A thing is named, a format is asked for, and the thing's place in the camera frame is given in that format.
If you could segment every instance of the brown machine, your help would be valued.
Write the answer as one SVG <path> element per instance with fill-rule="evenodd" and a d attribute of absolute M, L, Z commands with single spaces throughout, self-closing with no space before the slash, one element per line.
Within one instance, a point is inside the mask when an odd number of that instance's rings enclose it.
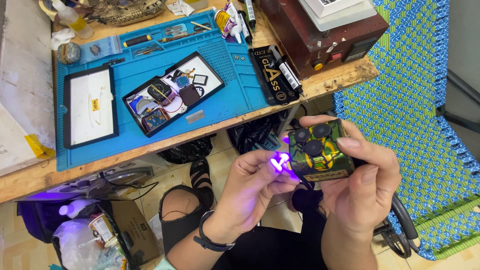
<path fill-rule="evenodd" d="M 363 58 L 389 27 L 377 13 L 322 32 L 298 0 L 261 0 L 260 8 L 299 79 Z"/>

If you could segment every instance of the red switch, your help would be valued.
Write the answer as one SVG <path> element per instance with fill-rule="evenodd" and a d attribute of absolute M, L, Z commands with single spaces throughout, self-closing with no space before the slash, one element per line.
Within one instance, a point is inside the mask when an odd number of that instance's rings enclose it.
<path fill-rule="evenodd" d="M 337 53 L 332 54 L 332 55 L 330 56 L 330 59 L 328 60 L 328 64 L 337 61 L 337 60 L 340 59 L 341 57 L 342 57 L 342 53 L 341 53 L 341 52 L 337 52 Z"/>

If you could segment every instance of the blue green woven seat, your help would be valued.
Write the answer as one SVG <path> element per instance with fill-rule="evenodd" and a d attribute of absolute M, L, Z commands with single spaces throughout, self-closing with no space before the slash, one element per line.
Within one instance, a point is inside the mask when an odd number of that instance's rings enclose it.
<path fill-rule="evenodd" d="M 419 254 L 446 258 L 480 242 L 480 165 L 435 108 L 445 104 L 448 0 L 374 0 L 390 28 L 369 53 L 375 80 L 337 92 L 340 118 L 400 161 L 398 197 L 420 238 Z M 401 233 L 393 212 L 388 216 Z"/>

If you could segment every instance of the bracelet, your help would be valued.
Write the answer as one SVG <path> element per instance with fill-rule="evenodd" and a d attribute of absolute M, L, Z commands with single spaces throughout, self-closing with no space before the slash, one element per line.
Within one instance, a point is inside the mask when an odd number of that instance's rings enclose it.
<path fill-rule="evenodd" d="M 194 236 L 193 240 L 199 243 L 204 249 L 208 248 L 212 251 L 224 252 L 231 249 L 235 245 L 235 242 L 229 243 L 229 244 L 214 243 L 210 239 L 208 239 L 208 237 L 205 236 L 204 230 L 203 230 L 205 220 L 209 218 L 214 211 L 215 209 L 205 212 L 205 214 L 203 214 L 202 218 L 200 219 L 200 225 L 198 226 L 198 232 L 200 234 L 200 237 Z"/>

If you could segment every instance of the hand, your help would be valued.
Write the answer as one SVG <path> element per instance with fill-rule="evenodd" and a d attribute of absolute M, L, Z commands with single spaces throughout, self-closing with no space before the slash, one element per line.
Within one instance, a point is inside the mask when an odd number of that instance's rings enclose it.
<path fill-rule="evenodd" d="M 216 229 L 224 227 L 223 231 L 230 232 L 229 237 L 221 237 L 222 240 L 229 238 L 233 242 L 240 234 L 253 229 L 273 195 L 293 191 L 300 183 L 288 172 L 276 171 L 270 159 L 277 156 L 273 151 L 255 150 L 233 161 L 215 212 L 205 221 L 215 220 L 221 223 Z"/>
<path fill-rule="evenodd" d="M 306 116 L 300 118 L 300 124 L 308 127 L 334 119 L 328 115 Z M 342 123 L 350 138 L 339 138 L 338 147 L 369 164 L 359 166 L 348 178 L 320 182 L 324 203 L 345 232 L 371 237 L 374 227 L 390 211 L 392 196 L 400 184 L 400 166 L 392 150 L 366 141 L 354 123 Z"/>

